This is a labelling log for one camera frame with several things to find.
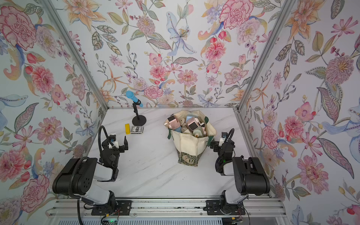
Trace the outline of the cream green tote bag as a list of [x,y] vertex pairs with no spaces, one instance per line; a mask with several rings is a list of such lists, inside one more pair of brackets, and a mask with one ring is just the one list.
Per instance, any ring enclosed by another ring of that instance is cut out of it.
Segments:
[[[165,125],[164,126],[169,131],[168,139],[172,139],[174,142],[178,155],[178,163],[197,167],[200,157],[206,148],[210,146],[210,142],[217,135],[217,131],[209,122],[209,118],[200,110],[182,110],[172,115],[177,118],[180,126],[175,130],[171,130]],[[204,133],[203,138],[194,137],[193,133],[187,128],[187,120],[191,117],[197,117],[199,119],[200,127],[202,127]]]

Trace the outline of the mint green pencil sharpener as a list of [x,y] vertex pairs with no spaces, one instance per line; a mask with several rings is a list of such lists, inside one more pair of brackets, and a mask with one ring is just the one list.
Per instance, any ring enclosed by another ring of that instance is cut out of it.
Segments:
[[203,129],[202,127],[198,127],[195,130],[192,131],[193,136],[196,138],[203,138],[204,137],[204,133],[203,133]]

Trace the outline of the large pink pencil sharpener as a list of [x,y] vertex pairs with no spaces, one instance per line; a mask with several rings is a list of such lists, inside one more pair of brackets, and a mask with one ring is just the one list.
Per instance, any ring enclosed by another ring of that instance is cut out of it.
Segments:
[[191,117],[189,120],[187,120],[187,128],[193,132],[200,127],[200,122],[197,117]]

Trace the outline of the small pink pencil sharpener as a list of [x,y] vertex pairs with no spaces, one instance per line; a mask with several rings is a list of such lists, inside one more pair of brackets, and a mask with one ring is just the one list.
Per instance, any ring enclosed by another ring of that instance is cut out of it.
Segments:
[[168,117],[164,125],[171,130],[175,130],[180,126],[177,118],[174,115]]

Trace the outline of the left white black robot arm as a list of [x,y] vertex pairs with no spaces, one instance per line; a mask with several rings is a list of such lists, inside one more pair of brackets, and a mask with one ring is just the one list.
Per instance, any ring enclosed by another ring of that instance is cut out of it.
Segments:
[[55,194],[68,196],[92,207],[92,215],[110,215],[121,212],[123,205],[114,192],[101,188],[98,182],[114,182],[119,173],[120,154],[128,150],[128,141],[119,145],[116,135],[100,143],[100,159],[73,158],[64,166],[52,184]]

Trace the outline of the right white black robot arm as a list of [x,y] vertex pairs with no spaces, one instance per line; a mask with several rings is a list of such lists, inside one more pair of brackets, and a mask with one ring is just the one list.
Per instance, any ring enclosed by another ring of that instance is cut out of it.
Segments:
[[261,196],[270,192],[270,182],[259,158],[236,157],[234,147],[234,141],[229,138],[211,142],[210,148],[218,154],[216,172],[233,177],[235,186],[222,191],[218,200],[206,201],[203,210],[209,216],[243,216],[246,214],[243,201],[249,195]]

